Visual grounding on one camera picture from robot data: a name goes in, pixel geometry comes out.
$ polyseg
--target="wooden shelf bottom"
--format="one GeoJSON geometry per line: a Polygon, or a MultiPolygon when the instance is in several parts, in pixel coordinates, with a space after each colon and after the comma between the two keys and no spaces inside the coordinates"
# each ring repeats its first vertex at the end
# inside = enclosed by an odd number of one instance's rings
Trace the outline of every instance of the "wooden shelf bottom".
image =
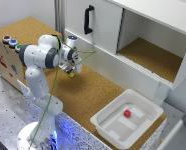
{"type": "Polygon", "coordinates": [[[142,38],[136,39],[118,53],[171,82],[174,82],[183,60],[142,38]]]}

